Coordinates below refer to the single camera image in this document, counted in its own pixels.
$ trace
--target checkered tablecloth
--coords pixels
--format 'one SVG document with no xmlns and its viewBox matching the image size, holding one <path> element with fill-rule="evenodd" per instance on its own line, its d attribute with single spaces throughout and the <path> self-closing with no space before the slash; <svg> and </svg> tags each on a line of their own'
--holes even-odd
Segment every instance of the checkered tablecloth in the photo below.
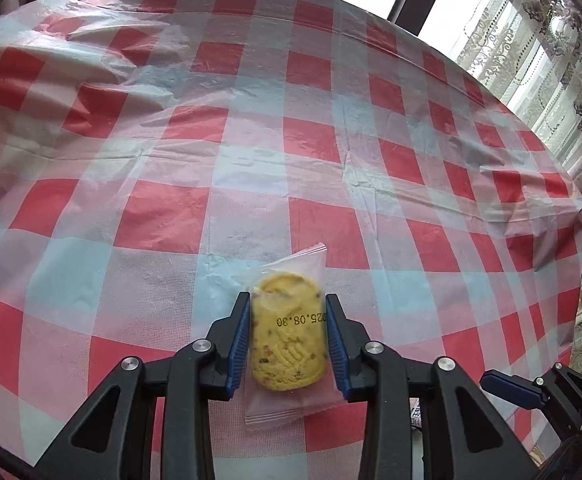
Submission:
<svg viewBox="0 0 582 480">
<path fill-rule="evenodd" d="M 318 242 L 327 292 L 406 357 L 568 361 L 582 197 L 417 38 L 339 0 L 0 18 L 0 444 L 34 463 L 118 360 L 172 355 L 234 275 Z M 219 479 L 356 477 L 363 404 L 247 431 L 243 395 L 211 406 Z M 496 405 L 532 445 L 541 415 Z"/>
</svg>

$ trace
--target silver bolt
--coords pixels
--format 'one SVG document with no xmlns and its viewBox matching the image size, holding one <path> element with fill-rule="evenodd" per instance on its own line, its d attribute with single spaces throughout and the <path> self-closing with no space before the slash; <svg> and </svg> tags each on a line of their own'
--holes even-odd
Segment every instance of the silver bolt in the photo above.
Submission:
<svg viewBox="0 0 582 480">
<path fill-rule="evenodd" d="M 122 361 L 122 370 L 129 372 L 130 370 L 135 370 L 140 365 L 137 357 L 127 357 Z"/>
<path fill-rule="evenodd" d="M 369 341 L 364 345 L 364 350 L 369 352 L 369 354 L 381 354 L 384 352 L 384 345 L 379 341 Z"/>
<path fill-rule="evenodd" d="M 193 341 L 193 350 L 196 352 L 207 352 L 211 349 L 211 342 L 208 339 L 198 339 Z"/>
<path fill-rule="evenodd" d="M 437 360 L 437 366 L 446 372 L 450 372 L 451 370 L 455 369 L 455 361 L 453 361 L 450 357 L 440 357 Z"/>
</svg>

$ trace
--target table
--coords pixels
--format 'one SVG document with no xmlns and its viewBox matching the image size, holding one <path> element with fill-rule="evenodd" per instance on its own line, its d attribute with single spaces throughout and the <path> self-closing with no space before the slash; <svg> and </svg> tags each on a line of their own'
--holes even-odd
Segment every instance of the table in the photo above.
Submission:
<svg viewBox="0 0 582 480">
<path fill-rule="evenodd" d="M 318 242 L 327 292 L 406 357 L 568 362 L 582 197 L 417 38 L 339 0 L 0 17 L 0 444 L 34 463 L 122 357 L 172 355 L 235 274 Z M 495 402 L 531 447 L 542 416 Z M 210 417 L 219 479 L 356 477 L 363 405 L 247 431 L 239 390 Z"/>
</svg>

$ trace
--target lace curtain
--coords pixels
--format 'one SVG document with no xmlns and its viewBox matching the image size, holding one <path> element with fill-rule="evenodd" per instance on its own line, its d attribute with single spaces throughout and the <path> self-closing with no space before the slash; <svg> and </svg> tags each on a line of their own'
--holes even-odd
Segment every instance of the lace curtain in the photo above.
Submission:
<svg viewBox="0 0 582 480">
<path fill-rule="evenodd" d="M 483 0 L 450 57 L 568 161 L 582 139 L 582 15 L 571 0 Z"/>
</svg>

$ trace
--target biscuit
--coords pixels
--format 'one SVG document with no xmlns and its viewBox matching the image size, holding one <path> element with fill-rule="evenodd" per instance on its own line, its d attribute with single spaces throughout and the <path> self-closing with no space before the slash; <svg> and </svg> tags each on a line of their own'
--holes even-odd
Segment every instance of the biscuit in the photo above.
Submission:
<svg viewBox="0 0 582 480">
<path fill-rule="evenodd" d="M 275 272 L 251 295 L 251 373 L 269 390 L 302 388 L 327 369 L 324 296 L 312 280 Z"/>
</svg>

